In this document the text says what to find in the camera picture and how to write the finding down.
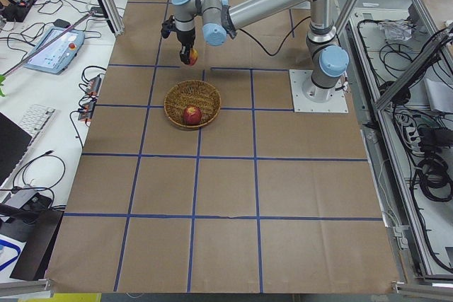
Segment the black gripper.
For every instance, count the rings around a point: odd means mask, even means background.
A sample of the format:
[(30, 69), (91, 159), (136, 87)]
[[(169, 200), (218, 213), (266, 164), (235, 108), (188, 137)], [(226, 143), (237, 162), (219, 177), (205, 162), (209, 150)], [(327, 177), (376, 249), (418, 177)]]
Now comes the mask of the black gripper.
[(195, 21), (180, 21), (175, 16), (170, 16), (161, 24), (161, 36), (167, 39), (171, 33), (176, 34), (181, 44), (180, 60), (185, 65), (190, 65), (190, 53), (195, 43)]

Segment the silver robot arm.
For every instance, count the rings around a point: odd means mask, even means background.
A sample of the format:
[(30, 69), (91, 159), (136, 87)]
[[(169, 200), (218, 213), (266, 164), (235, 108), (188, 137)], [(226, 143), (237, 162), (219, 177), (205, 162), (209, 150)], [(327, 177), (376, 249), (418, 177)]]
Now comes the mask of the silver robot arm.
[(171, 0), (173, 15), (161, 24), (161, 36), (175, 33), (181, 44), (182, 63), (192, 62), (195, 44), (195, 17), (202, 19), (202, 34), (211, 46), (220, 46), (228, 37), (235, 38), (238, 30), (305, 1), (311, 4), (311, 18), (306, 43), (314, 70), (305, 87), (308, 90), (329, 91), (345, 73), (348, 53), (336, 40), (340, 21), (329, 13), (331, 0), (246, 0), (229, 6), (227, 0)]

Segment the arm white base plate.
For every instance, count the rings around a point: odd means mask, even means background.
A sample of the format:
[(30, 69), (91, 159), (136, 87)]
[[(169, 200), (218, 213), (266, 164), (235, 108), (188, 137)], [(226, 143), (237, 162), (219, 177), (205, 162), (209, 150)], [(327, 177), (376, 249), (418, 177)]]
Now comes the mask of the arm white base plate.
[(347, 114), (349, 112), (345, 92), (340, 89), (341, 81), (330, 89), (315, 86), (311, 79), (312, 70), (290, 69), (289, 78), (295, 112)]

